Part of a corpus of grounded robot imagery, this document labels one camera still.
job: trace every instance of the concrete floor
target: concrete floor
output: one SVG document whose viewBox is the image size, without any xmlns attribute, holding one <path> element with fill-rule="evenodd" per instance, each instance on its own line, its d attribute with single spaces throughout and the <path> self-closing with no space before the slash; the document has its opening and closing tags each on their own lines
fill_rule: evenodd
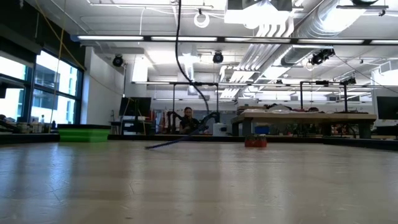
<svg viewBox="0 0 398 224">
<path fill-rule="evenodd" d="M 398 223 L 398 154 L 321 144 L 0 147 L 0 223 Z"/>
</svg>

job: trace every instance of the computer monitor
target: computer monitor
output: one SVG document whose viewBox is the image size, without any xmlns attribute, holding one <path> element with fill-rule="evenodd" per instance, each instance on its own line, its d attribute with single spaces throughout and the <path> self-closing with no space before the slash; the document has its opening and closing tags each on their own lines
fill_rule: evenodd
<svg viewBox="0 0 398 224">
<path fill-rule="evenodd" d="M 151 97 L 124 97 L 120 103 L 120 116 L 150 117 Z"/>
<path fill-rule="evenodd" d="M 398 97 L 378 96 L 379 119 L 398 120 Z"/>
</svg>

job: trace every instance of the red object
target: red object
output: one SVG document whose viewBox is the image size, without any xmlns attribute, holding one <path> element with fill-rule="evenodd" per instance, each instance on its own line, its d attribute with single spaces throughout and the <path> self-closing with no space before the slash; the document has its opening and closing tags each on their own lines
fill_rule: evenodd
<svg viewBox="0 0 398 224">
<path fill-rule="evenodd" d="M 265 138 L 246 138 L 244 142 L 244 147 L 267 147 L 267 140 Z"/>
</svg>

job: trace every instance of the hanging cable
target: hanging cable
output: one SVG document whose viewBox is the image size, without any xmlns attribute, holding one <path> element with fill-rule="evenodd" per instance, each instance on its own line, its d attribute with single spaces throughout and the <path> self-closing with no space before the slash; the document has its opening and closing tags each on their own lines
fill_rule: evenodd
<svg viewBox="0 0 398 224">
<path fill-rule="evenodd" d="M 142 17 L 144 15 L 144 11 L 145 11 L 145 8 L 142 9 L 141 18 L 139 19 L 139 35 L 141 35 L 141 32 L 142 32 Z"/>
<path fill-rule="evenodd" d="M 176 38 L 175 38 L 175 59 L 176 59 L 176 61 L 177 61 L 178 68 L 180 69 L 182 75 L 183 75 L 183 76 L 185 77 L 185 79 L 189 82 L 189 84 L 190 84 L 191 86 L 193 86 L 193 87 L 196 89 L 196 91 L 199 93 L 199 95 L 203 98 L 203 101 L 205 101 L 206 113 L 207 113 L 206 115 L 209 115 L 209 113 L 210 113 L 210 112 L 209 112 L 209 105 L 208 105 L 208 103 L 207 103 L 207 101 L 206 101 L 205 96 L 204 96 L 203 93 L 199 90 L 199 88 L 194 84 L 194 82 L 185 74 L 185 72 L 184 72 L 184 70 L 182 69 L 182 66 L 181 66 L 181 64 L 180 64 L 180 61 L 178 60 L 178 38 L 179 38 L 179 36 L 180 36 L 180 27 L 181 27 L 181 2 L 182 2 L 182 0 L 179 0 L 179 1 L 178 1 L 177 34 L 176 34 L 176 36 L 175 36 L 175 37 L 176 37 Z M 192 133 L 190 133 L 188 136 L 184 136 L 184 137 L 182 137 L 182 138 L 180 138 L 180 139 L 177 139 L 177 140 L 174 140 L 174 141 L 170 141 L 170 142 L 167 142 L 167 143 L 163 143 L 163 144 L 158 144 L 158 145 L 155 145 L 155 146 L 147 146 L 147 147 L 145 147 L 145 149 L 155 149 L 155 148 L 158 148 L 158 147 L 168 146 L 168 145 L 171 145 L 171 144 L 180 142 L 180 141 L 185 141 L 185 140 L 191 138 L 191 136 L 193 136 L 194 134 L 198 134 L 199 131 L 200 131 L 202 128 L 205 127 L 205 125 L 206 125 L 206 123 L 203 123 L 200 127 L 198 127 L 196 130 L 194 130 L 194 131 L 193 131 Z"/>
<path fill-rule="evenodd" d="M 67 0 L 64 0 L 63 2 L 63 10 L 67 10 Z M 52 116 L 54 114 L 54 108 L 55 108 L 55 98 L 57 97 L 57 83 L 58 83 L 58 71 L 60 68 L 60 61 L 61 61 L 61 53 L 62 53 L 62 42 L 63 42 L 63 34 L 65 31 L 65 19 L 66 14 L 63 15 L 63 21 L 62 21 L 62 29 L 61 29 L 61 38 L 60 38 L 60 47 L 58 51 L 58 64 L 57 64 L 57 71 L 55 72 L 55 81 L 54 81 L 54 94 L 52 97 L 52 107 L 51 107 L 51 117 L 50 117 L 50 123 L 52 122 Z"/>
<path fill-rule="evenodd" d="M 367 76 L 364 75 L 362 72 L 360 72 L 360 71 L 358 71 L 356 68 L 352 67 L 349 63 L 347 63 L 347 62 L 344 61 L 343 59 L 339 58 L 339 56 L 337 56 L 336 54 L 335 54 L 335 57 L 338 58 L 338 59 L 340 59 L 344 64 L 346 64 L 347 66 L 349 66 L 350 68 L 352 68 L 353 70 L 355 70 L 356 72 L 358 72 L 358 73 L 359 73 L 360 75 L 362 75 L 363 77 L 365 77 L 365 78 L 367 78 L 367 79 L 373 81 L 374 83 L 378 84 L 379 86 L 381 86 L 381 87 L 383 87 L 383 88 L 386 88 L 386 89 L 388 89 L 388 90 L 390 90 L 390 91 L 392 91 L 392 92 L 398 94 L 398 91 L 395 91 L 395 90 L 393 90 L 392 88 L 388 88 L 388 87 L 386 87 L 386 86 L 384 86 L 384 85 L 382 85 L 382 84 L 376 82 L 376 81 L 373 80 L 372 78 L 367 77 Z"/>
<path fill-rule="evenodd" d="M 73 59 L 73 61 L 76 63 L 76 65 L 78 65 L 78 67 L 80 67 L 83 71 L 86 71 L 86 68 L 84 66 L 81 65 L 81 63 L 75 58 L 75 56 L 73 56 L 73 54 L 69 51 L 68 47 L 61 41 L 60 36 L 57 34 L 57 32 L 54 30 L 54 28 L 52 27 L 49 19 L 47 18 L 47 16 L 45 15 L 44 11 L 42 10 L 42 8 L 39 5 L 38 0 L 36 1 L 36 5 L 37 8 L 39 9 L 39 12 L 41 13 L 41 15 L 43 16 L 44 20 L 46 21 L 47 25 L 49 25 L 51 31 L 54 33 L 54 35 L 56 36 L 56 38 L 61 42 L 63 48 L 67 51 L 68 55 L 71 56 L 71 58 Z M 108 86 L 102 84 L 100 81 L 98 81 L 94 76 L 90 75 L 89 73 L 85 73 L 85 75 L 90 76 L 94 81 L 96 81 L 98 84 L 100 84 L 101 86 L 107 88 L 108 90 L 112 91 L 113 93 L 117 94 L 117 95 L 123 95 L 122 93 L 118 93 L 115 90 L 109 88 Z"/>
</svg>

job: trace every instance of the window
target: window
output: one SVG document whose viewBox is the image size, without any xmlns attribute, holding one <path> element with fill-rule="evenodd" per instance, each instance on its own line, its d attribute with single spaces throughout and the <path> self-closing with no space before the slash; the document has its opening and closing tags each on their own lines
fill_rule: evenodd
<svg viewBox="0 0 398 224">
<path fill-rule="evenodd" d="M 0 57 L 0 73 L 25 80 L 27 66 L 4 57 Z"/>
<path fill-rule="evenodd" d="M 56 88 L 62 93 L 76 96 L 78 71 L 69 64 L 46 52 L 41 52 L 36 60 L 35 84 Z"/>
<path fill-rule="evenodd" d="M 44 115 L 44 122 L 51 123 L 55 121 L 57 124 L 73 124 L 75 119 L 75 100 L 64 97 L 55 96 L 40 90 L 34 90 L 34 99 L 31 113 L 31 120 L 41 120 Z"/>
<path fill-rule="evenodd" d="M 33 91 L 33 106 L 37 108 L 54 109 L 58 108 L 58 97 L 57 95 L 47 93 L 41 90 Z"/>
<path fill-rule="evenodd" d="M 17 120 L 22 116 L 22 104 L 24 103 L 24 90 L 8 88 L 6 97 L 0 99 L 0 114 Z"/>
</svg>

